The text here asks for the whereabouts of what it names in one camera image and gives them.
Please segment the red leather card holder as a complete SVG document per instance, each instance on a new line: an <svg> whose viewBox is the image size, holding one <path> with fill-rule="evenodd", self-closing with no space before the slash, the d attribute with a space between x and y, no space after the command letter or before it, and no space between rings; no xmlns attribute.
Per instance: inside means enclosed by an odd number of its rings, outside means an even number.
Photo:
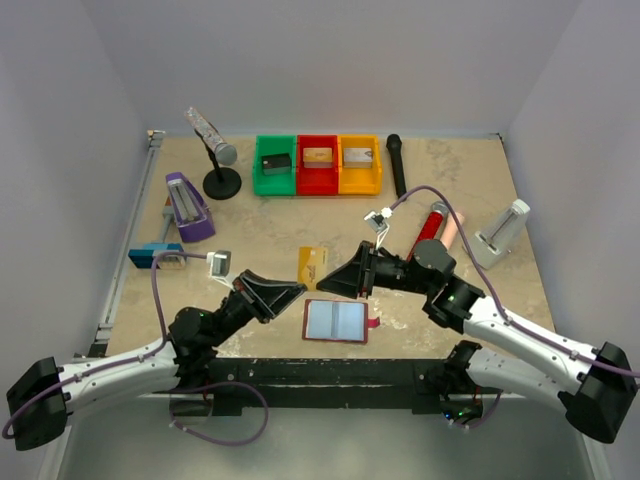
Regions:
<svg viewBox="0 0 640 480"><path fill-rule="evenodd" d="M366 344L369 331L379 326L380 318L369 316L368 304L365 302L320 299L305 301L303 340Z"/></svg>

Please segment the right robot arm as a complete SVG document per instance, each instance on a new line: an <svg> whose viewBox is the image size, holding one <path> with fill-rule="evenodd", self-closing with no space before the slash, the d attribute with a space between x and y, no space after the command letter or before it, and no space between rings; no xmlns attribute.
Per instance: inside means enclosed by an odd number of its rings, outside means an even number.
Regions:
<svg viewBox="0 0 640 480"><path fill-rule="evenodd" d="M613 443L639 390L626 353L611 342L594 347L563 337L505 309L455 267L438 240L420 242L408 260L364 241L317 287L352 299L367 298L374 288L425 296L422 309L436 325L503 351L478 348L449 363L445 378L452 389L478 385L535 399L563 411L582 434Z"/></svg>

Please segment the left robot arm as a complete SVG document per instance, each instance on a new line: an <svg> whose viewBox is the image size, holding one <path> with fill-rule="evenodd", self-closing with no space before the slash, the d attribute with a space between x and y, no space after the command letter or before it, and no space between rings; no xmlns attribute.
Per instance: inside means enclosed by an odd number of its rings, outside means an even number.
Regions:
<svg viewBox="0 0 640 480"><path fill-rule="evenodd" d="M205 385L218 347L253 320L274 320L306 290L302 283L245 270L231 281L217 310L182 308L148 345L66 365L40 359L7 391L10 417L1 435L27 451L61 436L81 414L112 402L147 393L195 392Z"/></svg>

